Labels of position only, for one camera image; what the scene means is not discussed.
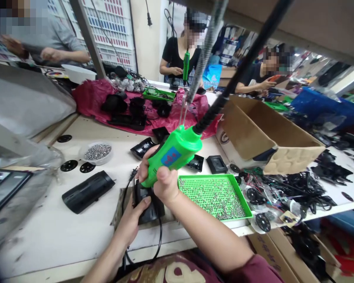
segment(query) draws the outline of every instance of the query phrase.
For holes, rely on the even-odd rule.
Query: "black tube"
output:
[[[247,56],[242,60],[240,66],[234,76],[229,81],[227,87],[223,93],[215,100],[213,105],[209,108],[205,116],[193,127],[193,131],[196,134],[202,134],[205,129],[211,124],[223,109],[224,105],[228,101],[228,97],[231,92],[236,88],[238,81],[243,77],[244,73],[250,67],[252,62],[257,58],[259,51],[264,47],[267,39],[273,34],[277,29],[277,26],[283,19],[288,8],[294,0],[279,0],[270,16],[267,18],[265,24],[263,25],[259,36],[254,41],[252,47],[250,48]]]

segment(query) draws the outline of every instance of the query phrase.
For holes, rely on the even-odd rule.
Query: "person's hand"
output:
[[[270,78],[267,78],[266,80],[264,80],[262,83],[258,84],[260,86],[261,90],[267,90],[270,87],[275,86],[277,83],[276,82],[270,82]]]
[[[115,230],[114,237],[118,237],[128,247],[135,239],[139,231],[139,217],[149,207],[151,197],[144,198],[135,208],[133,208],[133,195],[131,194],[129,203],[123,213],[121,221]]]
[[[41,58],[51,62],[58,63],[65,59],[64,52],[51,47],[46,47],[41,52]]]
[[[182,75],[183,74],[183,70],[181,68],[178,67],[171,67],[170,71],[172,72],[172,74],[174,75]]]
[[[139,166],[139,171],[135,178],[139,178],[139,182],[143,182],[148,177],[148,158],[156,151],[159,146],[156,145],[150,148],[143,157]],[[162,166],[157,170],[157,182],[153,185],[155,195],[167,205],[173,201],[179,194],[180,190],[177,186],[178,172],[170,171],[168,167]]]

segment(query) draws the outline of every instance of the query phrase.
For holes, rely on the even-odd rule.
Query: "label sticker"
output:
[[[169,167],[180,157],[181,153],[179,153],[175,147],[171,147],[171,149],[161,158],[161,163],[164,166]]]

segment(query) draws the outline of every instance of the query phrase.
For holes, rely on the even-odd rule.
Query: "plastic bowl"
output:
[[[67,64],[62,64],[62,67],[66,71],[66,74],[70,81],[74,83],[82,84],[85,80],[89,79],[94,81],[96,79],[97,74],[95,72],[84,69],[82,67]]]
[[[97,160],[88,160],[85,159],[84,155],[86,154],[86,152],[94,145],[99,145],[99,144],[105,144],[105,145],[109,145],[111,146],[111,151],[109,152],[109,154],[101,159],[97,159]],[[108,142],[108,141],[94,141],[92,143],[83,145],[81,147],[81,149],[79,150],[79,156],[81,158],[81,160],[85,161],[85,162],[89,162],[90,164],[93,165],[102,165],[105,164],[107,162],[109,162],[109,160],[113,157],[113,145]]]

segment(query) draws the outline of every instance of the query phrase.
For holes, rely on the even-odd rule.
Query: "green tray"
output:
[[[252,218],[252,212],[233,175],[179,176],[179,189],[221,221]]]
[[[150,100],[174,101],[175,96],[176,94],[173,92],[166,92],[157,88],[146,88],[143,92],[143,97]]]
[[[265,102],[265,104],[267,106],[269,106],[270,108],[274,109],[277,112],[287,112],[287,111],[289,111],[289,109],[286,106],[284,106],[283,104],[280,104],[280,103]]]

